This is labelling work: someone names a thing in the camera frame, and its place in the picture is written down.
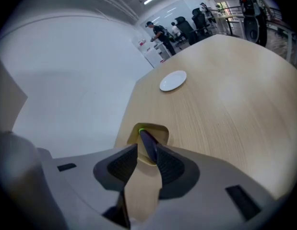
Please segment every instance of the black backpack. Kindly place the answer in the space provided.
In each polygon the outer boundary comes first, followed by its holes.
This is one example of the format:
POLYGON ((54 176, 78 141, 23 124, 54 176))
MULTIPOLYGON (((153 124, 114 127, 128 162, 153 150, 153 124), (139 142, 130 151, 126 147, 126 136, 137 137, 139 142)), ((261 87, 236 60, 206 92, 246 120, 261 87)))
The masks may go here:
POLYGON ((260 6, 256 0, 240 0, 244 16, 258 16, 261 14, 260 6))

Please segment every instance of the person in white shirt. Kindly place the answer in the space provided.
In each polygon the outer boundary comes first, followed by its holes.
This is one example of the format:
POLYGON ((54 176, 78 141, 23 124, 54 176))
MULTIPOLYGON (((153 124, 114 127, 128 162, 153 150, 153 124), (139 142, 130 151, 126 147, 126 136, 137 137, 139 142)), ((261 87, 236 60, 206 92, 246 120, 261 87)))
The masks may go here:
POLYGON ((274 15, 272 14, 272 11, 269 7, 269 5, 266 3, 265 0, 256 0, 259 8, 260 8, 260 11, 261 11, 261 14, 256 16, 256 19, 258 21, 258 24, 259 24, 259 36, 258 36, 258 40, 257 40, 257 44, 265 47, 266 44, 267 44, 267 36, 268 36, 268 31, 267 31, 267 16, 264 12, 264 8, 267 9, 270 17, 271 17, 271 20, 274 18, 274 15))
POLYGON ((214 0, 205 0, 205 5, 211 11, 212 15, 216 19, 217 28, 222 34, 229 34, 229 28, 226 19, 220 18, 222 14, 219 12, 217 8, 217 4, 214 0))
POLYGON ((178 29, 178 27, 175 25, 175 22, 172 22, 172 32, 176 37, 179 37, 181 35, 181 31, 178 29))

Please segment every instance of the railing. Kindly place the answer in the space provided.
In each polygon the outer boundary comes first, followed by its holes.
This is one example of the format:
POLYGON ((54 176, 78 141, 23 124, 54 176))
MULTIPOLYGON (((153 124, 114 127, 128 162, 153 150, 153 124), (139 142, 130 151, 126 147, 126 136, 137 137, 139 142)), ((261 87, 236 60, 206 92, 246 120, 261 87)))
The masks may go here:
MULTIPOLYGON (((283 20, 282 13, 279 9, 275 8, 270 8, 272 11, 272 14, 276 19, 283 20)), ((242 13, 241 6, 236 6, 236 7, 229 7, 225 9, 220 9, 221 13, 226 15, 226 14, 237 14, 237 13, 242 13)))

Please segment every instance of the floor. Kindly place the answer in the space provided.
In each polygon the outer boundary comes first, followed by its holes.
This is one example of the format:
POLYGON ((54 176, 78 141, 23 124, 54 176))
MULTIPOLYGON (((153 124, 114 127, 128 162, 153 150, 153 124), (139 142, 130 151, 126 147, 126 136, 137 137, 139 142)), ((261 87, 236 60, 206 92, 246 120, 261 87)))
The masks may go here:
MULTIPOLYGON (((233 31, 234 35, 242 37, 242 31, 238 25, 235 28, 232 28, 232 31, 233 31)), ((216 34, 217 29, 212 28, 212 32, 213 32, 213 34, 216 34)), ((275 52, 276 54, 278 54, 279 56, 281 56, 284 59, 286 59, 286 55, 287 55, 287 41, 288 41, 288 38, 286 35, 279 35, 275 30, 268 29, 268 42, 267 42, 266 48, 275 52)), ((189 46, 190 46, 189 43, 187 41, 185 41, 185 43, 183 45, 180 45, 179 47, 174 47, 174 49, 175 49, 176 53, 178 53, 181 50, 183 50, 189 46)), ((293 64, 293 58, 294 58, 293 55, 295 52, 295 47, 296 47, 296 44, 295 44, 295 41, 293 41, 291 64, 293 64)))

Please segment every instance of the white plate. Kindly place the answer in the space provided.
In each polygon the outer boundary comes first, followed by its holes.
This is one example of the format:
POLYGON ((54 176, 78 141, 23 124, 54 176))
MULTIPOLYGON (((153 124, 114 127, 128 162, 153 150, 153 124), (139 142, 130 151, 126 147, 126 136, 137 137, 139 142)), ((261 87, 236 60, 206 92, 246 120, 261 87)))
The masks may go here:
POLYGON ((185 71, 174 71, 162 79, 160 89, 162 91, 171 91, 178 88, 187 79, 185 71))

